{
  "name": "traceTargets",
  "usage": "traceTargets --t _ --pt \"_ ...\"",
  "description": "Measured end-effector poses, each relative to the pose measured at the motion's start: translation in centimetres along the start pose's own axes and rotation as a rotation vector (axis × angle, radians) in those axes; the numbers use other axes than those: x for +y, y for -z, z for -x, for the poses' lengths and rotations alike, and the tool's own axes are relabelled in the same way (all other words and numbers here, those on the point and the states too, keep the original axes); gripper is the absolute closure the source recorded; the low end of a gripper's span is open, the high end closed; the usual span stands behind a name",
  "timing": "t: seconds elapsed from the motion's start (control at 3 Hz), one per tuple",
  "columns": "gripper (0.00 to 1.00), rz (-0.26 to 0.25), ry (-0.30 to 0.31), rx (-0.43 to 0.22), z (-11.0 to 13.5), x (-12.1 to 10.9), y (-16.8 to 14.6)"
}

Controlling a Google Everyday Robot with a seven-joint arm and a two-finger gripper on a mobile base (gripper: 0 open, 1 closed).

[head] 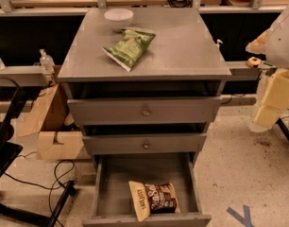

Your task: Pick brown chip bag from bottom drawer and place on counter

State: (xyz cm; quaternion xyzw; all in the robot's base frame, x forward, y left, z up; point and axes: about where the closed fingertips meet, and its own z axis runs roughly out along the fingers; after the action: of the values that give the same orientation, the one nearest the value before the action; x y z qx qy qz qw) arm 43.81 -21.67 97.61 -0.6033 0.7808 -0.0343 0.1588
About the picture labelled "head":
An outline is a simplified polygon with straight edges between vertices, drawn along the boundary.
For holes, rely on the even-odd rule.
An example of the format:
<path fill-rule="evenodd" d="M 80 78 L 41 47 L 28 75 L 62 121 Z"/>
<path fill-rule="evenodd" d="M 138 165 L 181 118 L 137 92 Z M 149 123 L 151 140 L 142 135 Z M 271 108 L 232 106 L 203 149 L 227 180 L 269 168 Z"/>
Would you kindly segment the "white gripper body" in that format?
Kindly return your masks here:
<path fill-rule="evenodd" d="M 289 70 L 278 69 L 269 78 L 263 104 L 281 112 L 289 107 Z"/>

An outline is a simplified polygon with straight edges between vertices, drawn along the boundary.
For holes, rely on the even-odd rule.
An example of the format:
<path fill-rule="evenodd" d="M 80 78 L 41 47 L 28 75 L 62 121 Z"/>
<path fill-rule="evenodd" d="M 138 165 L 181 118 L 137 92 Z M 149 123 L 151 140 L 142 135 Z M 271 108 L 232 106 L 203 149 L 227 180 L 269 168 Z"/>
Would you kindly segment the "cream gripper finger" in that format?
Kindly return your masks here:
<path fill-rule="evenodd" d="M 269 131 L 276 124 L 282 113 L 283 110 L 272 107 L 255 106 L 248 127 L 253 132 Z"/>

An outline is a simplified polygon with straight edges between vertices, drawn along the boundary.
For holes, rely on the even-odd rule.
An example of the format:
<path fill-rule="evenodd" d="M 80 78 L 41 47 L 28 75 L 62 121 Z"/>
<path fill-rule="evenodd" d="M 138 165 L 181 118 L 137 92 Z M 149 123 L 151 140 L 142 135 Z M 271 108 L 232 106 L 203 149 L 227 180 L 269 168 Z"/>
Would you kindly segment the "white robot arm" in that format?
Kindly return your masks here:
<path fill-rule="evenodd" d="M 246 46 L 253 54 L 265 54 L 265 61 L 277 68 L 271 76 L 262 73 L 249 128 L 270 130 L 289 107 L 289 5 L 254 41 Z"/>

